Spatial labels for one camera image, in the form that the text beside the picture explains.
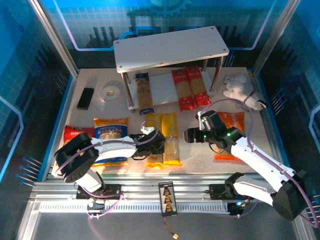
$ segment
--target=red snack bag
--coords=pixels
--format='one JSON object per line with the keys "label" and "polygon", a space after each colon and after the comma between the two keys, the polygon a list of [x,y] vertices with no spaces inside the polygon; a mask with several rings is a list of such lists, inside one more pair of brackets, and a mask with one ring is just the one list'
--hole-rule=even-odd
{"label": "red snack bag", "polygon": [[188,67],[186,72],[195,104],[198,107],[211,104],[199,67]]}
{"label": "red snack bag", "polygon": [[196,110],[195,101],[192,97],[190,84],[185,68],[172,71],[176,93],[179,98],[180,111]]}
{"label": "red snack bag", "polygon": [[[241,132],[245,132],[245,112],[218,112],[218,115],[221,121],[225,124],[226,128],[229,129],[231,127],[236,127]],[[213,147],[214,151],[217,154],[214,155],[215,160],[238,160],[239,158],[233,156],[232,154],[227,153],[226,151],[217,148],[216,146]]]}
{"label": "red snack bag", "polygon": [[63,141],[64,144],[70,142],[71,139],[76,137],[78,134],[87,133],[90,138],[95,137],[95,128],[94,127],[73,127],[73,126],[65,126]]}

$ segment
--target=robotic arm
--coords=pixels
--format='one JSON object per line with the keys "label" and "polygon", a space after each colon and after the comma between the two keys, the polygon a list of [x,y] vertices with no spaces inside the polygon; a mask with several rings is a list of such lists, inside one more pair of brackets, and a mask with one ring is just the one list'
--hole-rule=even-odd
{"label": "robotic arm", "polygon": [[[108,189],[100,175],[90,169],[95,161],[116,157],[134,159],[164,153],[166,138],[160,131],[144,126],[141,131],[143,134],[131,134],[118,139],[90,138],[87,133],[77,135],[54,155],[59,167],[65,165],[61,169],[64,181],[76,182],[89,193],[102,195]],[[82,153],[70,161],[80,151]]]}
{"label": "robotic arm", "polygon": [[[235,127],[227,129],[219,115],[213,110],[203,114],[199,112],[196,118],[199,120],[199,127],[189,128],[184,132],[184,139],[188,143],[216,144],[218,148],[243,160],[267,181],[255,180],[243,173],[236,172],[225,181],[227,197],[243,195],[258,199],[273,206],[283,218],[290,221],[293,221],[307,207],[298,188],[284,175],[286,172],[293,177],[311,200],[311,184],[305,171],[296,172],[292,168],[282,165],[251,142],[254,149],[252,151],[246,135]],[[260,152],[281,167],[283,171],[280,172],[257,155],[255,151]]]}

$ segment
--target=spaghetti package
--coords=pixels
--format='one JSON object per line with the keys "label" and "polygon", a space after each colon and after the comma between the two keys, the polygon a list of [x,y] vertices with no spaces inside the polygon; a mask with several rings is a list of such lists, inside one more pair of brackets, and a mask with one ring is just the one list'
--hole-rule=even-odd
{"label": "spaghetti package", "polygon": [[176,93],[179,99],[180,111],[195,110],[195,101],[192,97],[190,84],[185,68],[172,71]]}
{"label": "spaghetti package", "polygon": [[76,137],[81,133],[87,133],[90,138],[95,137],[95,128],[94,127],[74,127],[66,125],[64,127],[64,134],[63,134],[63,142],[67,144],[70,142],[71,139]]}
{"label": "spaghetti package", "polygon": [[[153,121],[146,121],[146,127],[154,127],[154,129],[158,128],[161,131],[161,114],[147,114],[145,116],[145,120],[154,120],[157,125]],[[164,158],[162,154],[151,154],[146,158],[145,168],[154,168],[159,167],[161,169],[164,168]]]}
{"label": "spaghetti package", "polygon": [[155,113],[154,106],[152,104],[148,73],[137,73],[135,75],[135,82],[140,115]]}
{"label": "spaghetti package", "polygon": [[180,163],[177,114],[162,114],[161,130],[165,136],[163,165],[182,166]]}
{"label": "spaghetti package", "polygon": [[[218,112],[221,121],[225,124],[226,128],[236,127],[241,132],[245,131],[245,112]],[[240,160],[239,158],[229,154],[217,146],[213,147],[213,150],[217,153],[214,155],[215,160]]]}
{"label": "spaghetti package", "polygon": [[[97,139],[119,139],[128,135],[128,118],[120,119],[94,119],[94,131]],[[128,165],[126,157],[115,157],[101,159],[94,163],[94,167],[104,166],[123,166]]]}
{"label": "spaghetti package", "polygon": [[195,104],[198,107],[211,104],[199,67],[188,67],[186,69],[186,73],[188,75],[188,80]]}

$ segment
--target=tape roll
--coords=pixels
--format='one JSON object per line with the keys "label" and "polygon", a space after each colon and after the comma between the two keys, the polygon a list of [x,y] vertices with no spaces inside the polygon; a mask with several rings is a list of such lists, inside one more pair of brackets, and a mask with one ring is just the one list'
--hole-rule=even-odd
{"label": "tape roll", "polygon": [[102,89],[101,98],[106,102],[112,102],[120,97],[120,89],[117,86],[107,86]]}

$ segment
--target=white stuffed animal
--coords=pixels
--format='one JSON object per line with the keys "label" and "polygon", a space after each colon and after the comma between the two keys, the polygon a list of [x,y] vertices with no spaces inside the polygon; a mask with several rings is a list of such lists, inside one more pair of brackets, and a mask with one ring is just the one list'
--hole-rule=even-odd
{"label": "white stuffed animal", "polygon": [[233,78],[226,78],[224,83],[226,84],[226,90],[223,91],[223,95],[227,98],[238,99],[249,108],[257,111],[267,107],[267,104],[255,92],[254,86],[246,75],[239,74]]}

